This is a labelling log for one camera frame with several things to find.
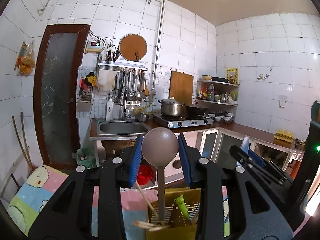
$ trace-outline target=silver screw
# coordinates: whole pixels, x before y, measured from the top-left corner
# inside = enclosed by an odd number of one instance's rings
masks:
[[[200,159],[199,159],[199,162],[200,162],[201,164],[208,164],[208,163],[209,163],[209,160],[208,160],[207,158],[200,158]]]
[[[122,159],[121,159],[120,157],[116,157],[116,158],[113,158],[113,159],[112,159],[112,162],[113,162],[114,164],[119,164],[119,163],[122,162]]]
[[[76,168],[76,171],[77,171],[77,172],[83,172],[83,171],[85,171],[85,167],[84,167],[83,165],[80,165],[80,166],[78,166],[78,167]]]
[[[245,169],[242,166],[236,166],[236,171],[239,173],[244,173]]]

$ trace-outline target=brown countertop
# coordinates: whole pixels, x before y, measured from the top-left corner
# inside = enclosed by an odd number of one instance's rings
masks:
[[[90,137],[95,137],[95,138],[103,138],[104,136],[99,136],[97,135],[97,127],[96,127],[96,122],[94,119],[91,120],[91,130],[90,130]],[[156,128],[159,127],[157,123],[153,121],[148,121],[146,123],[148,126],[151,128]],[[204,129],[214,129],[214,128],[224,128],[233,132],[237,132],[240,134],[244,134],[246,136],[256,138],[261,141],[273,143],[282,147],[285,147],[290,150],[295,150],[294,143],[287,143],[278,139],[274,138],[274,134],[265,132],[262,130],[258,130],[255,128],[251,128],[248,126],[244,126],[241,124],[237,123],[231,123],[231,124],[224,124],[222,122],[214,122],[213,124],[210,125],[202,125],[202,126],[195,126],[195,127],[185,127],[185,128],[175,128],[171,129],[174,133],[182,133],[182,132],[190,132],[190,131],[197,131],[197,130],[204,130]]]

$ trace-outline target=digital display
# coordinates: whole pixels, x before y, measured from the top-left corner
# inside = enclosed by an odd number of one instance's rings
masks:
[[[99,46],[100,46],[100,42],[92,41],[92,42],[91,42],[91,46],[97,46],[97,47],[99,47]]]

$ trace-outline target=gas stove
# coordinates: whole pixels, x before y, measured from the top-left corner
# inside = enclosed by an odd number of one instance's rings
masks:
[[[180,116],[153,115],[153,121],[169,129],[212,124],[212,119],[202,116],[183,118]]]

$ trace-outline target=green utensil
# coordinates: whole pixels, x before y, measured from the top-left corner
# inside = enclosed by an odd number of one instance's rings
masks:
[[[178,208],[180,209],[184,217],[190,221],[189,213],[186,204],[184,203],[183,195],[180,195],[180,197],[175,198],[174,202],[178,205]]]

